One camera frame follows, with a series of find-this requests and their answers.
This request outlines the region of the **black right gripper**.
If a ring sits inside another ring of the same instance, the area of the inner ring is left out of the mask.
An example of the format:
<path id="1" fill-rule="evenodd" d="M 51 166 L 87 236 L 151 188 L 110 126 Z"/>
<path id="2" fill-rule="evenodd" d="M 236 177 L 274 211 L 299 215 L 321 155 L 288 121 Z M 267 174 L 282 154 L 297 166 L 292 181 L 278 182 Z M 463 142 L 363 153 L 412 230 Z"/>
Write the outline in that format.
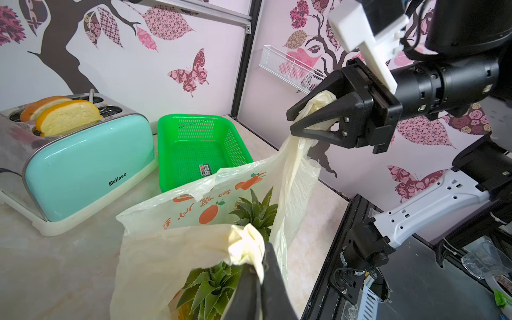
<path id="1" fill-rule="evenodd" d="M 347 149 L 373 147 L 385 153 L 403 107 L 359 58 L 328 75 L 291 107 L 286 117 L 296 137 Z"/>

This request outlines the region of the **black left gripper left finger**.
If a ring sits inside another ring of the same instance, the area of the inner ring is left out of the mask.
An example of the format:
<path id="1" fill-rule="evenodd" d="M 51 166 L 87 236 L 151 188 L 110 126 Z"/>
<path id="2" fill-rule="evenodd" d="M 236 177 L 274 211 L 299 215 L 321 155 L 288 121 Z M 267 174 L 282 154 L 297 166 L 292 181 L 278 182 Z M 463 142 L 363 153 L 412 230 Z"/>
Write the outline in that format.
<path id="1" fill-rule="evenodd" d="M 222 319 L 259 320 L 261 316 L 261 284 L 254 266 L 244 265 L 238 287 Z"/>

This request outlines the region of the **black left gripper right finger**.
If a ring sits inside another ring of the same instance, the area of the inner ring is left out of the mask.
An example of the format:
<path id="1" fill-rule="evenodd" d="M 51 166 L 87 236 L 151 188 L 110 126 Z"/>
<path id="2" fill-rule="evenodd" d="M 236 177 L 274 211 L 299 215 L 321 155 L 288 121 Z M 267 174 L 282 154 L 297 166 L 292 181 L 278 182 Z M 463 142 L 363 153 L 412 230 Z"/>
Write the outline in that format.
<path id="1" fill-rule="evenodd" d="M 289 300 L 286 286 L 271 243 L 265 244 L 264 279 L 261 285 L 261 310 L 264 320 L 298 320 Z"/>

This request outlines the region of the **cream plastic bag orange print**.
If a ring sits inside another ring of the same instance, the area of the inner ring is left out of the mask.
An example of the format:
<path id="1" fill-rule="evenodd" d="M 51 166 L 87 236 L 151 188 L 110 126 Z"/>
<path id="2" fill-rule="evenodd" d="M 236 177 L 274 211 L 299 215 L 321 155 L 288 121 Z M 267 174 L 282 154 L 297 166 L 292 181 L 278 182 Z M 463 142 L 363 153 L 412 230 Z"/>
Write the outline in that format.
<path id="1" fill-rule="evenodd" d="M 217 173 L 135 205 L 124 226 L 112 319 L 221 319 L 244 265 L 264 279 L 265 244 L 280 271 L 303 221 L 320 165 L 315 140 L 289 136 L 261 161 Z"/>

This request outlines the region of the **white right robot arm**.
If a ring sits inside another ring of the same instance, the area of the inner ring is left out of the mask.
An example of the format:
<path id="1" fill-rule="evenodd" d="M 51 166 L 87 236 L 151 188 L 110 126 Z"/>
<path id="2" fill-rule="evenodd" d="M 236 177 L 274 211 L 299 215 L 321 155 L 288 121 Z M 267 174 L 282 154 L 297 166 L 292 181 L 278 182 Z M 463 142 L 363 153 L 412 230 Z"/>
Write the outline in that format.
<path id="1" fill-rule="evenodd" d="M 473 205 L 477 215 L 436 247 L 442 264 L 492 227 L 511 221 L 511 2 L 342 1 L 330 36 L 358 56 L 287 112 L 291 134 L 384 153 L 395 133 L 416 143 L 445 134 L 444 119 L 478 136 L 451 168 L 414 180 L 390 174 L 403 203 L 355 222 L 336 249 L 330 284 L 350 303 L 417 231 Z"/>

